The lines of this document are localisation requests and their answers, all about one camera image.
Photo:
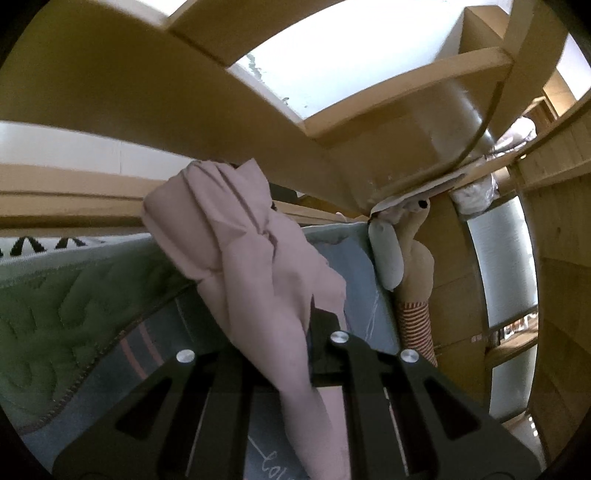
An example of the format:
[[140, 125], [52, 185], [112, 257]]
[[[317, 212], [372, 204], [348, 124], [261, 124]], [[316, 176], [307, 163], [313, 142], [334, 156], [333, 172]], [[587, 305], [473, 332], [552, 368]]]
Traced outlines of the pink hooded jacket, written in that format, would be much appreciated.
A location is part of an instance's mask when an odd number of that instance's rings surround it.
[[276, 388], [308, 475], [348, 477], [342, 435], [311, 385], [307, 341], [314, 309], [345, 321], [346, 281], [297, 222], [273, 209], [256, 160], [190, 163], [145, 196], [141, 219], [228, 340]]

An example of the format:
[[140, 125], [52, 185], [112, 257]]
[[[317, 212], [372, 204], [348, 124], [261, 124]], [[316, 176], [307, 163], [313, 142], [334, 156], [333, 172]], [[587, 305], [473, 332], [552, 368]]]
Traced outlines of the blue plaid bed sheet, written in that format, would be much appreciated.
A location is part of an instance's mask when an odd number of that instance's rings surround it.
[[[370, 347], [390, 354], [400, 350], [394, 314], [375, 273], [363, 223], [308, 227], [308, 242], [346, 280], [346, 330]], [[222, 347], [218, 330], [193, 289], [187, 289], [134, 327], [91, 371], [65, 408], [22, 440], [45, 468], [93, 423], [127, 396], [161, 363], [185, 349], [204, 354]], [[276, 394], [253, 400], [246, 449], [245, 478], [304, 479], [287, 441]]]

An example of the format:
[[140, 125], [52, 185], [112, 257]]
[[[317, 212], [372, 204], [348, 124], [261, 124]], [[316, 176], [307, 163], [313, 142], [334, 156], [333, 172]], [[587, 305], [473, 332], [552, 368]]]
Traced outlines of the striped plush dog toy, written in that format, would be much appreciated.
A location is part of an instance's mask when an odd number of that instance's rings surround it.
[[397, 289], [402, 345], [416, 350], [438, 367], [429, 302], [434, 288], [435, 259], [431, 251], [415, 239], [430, 213], [430, 201], [419, 200], [417, 211], [407, 211], [396, 225], [404, 260], [404, 276]]

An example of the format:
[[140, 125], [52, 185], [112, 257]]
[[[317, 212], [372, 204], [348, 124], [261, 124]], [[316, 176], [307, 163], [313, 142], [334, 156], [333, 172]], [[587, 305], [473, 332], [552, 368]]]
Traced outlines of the green quilted blanket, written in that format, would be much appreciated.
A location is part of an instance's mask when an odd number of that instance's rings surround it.
[[149, 237], [1, 264], [1, 407], [19, 434], [53, 420], [114, 345], [188, 280]]

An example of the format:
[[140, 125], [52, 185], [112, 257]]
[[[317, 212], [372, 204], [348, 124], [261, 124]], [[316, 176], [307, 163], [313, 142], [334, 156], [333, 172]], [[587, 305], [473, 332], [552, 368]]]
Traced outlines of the white bags on shelf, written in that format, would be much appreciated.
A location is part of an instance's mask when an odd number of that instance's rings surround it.
[[475, 180], [450, 192], [460, 215], [473, 216], [484, 212], [495, 200], [510, 191], [508, 168], [498, 161], [506, 157], [512, 159], [515, 152], [536, 136], [536, 125], [528, 117], [521, 116], [511, 125], [493, 149], [477, 161], [476, 172], [469, 175], [469, 179], [475, 175]]

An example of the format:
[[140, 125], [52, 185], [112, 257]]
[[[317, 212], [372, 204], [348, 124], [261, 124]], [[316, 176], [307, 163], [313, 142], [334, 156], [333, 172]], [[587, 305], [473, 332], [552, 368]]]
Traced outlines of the wooden bunk bed frame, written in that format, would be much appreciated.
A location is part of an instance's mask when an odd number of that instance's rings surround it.
[[[134, 1], [1, 5], [1, 117], [193, 158], [256, 159], [274, 182], [367, 212], [484, 151], [549, 81], [561, 40], [590, 46], [586, 1], [519, 1], [495, 42], [469, 12], [471, 51], [291, 119], [231, 61], [322, 1], [191, 1], [170, 20]], [[590, 415], [590, 103], [516, 164], [535, 233], [542, 354], [531, 405], [558, 457]]]

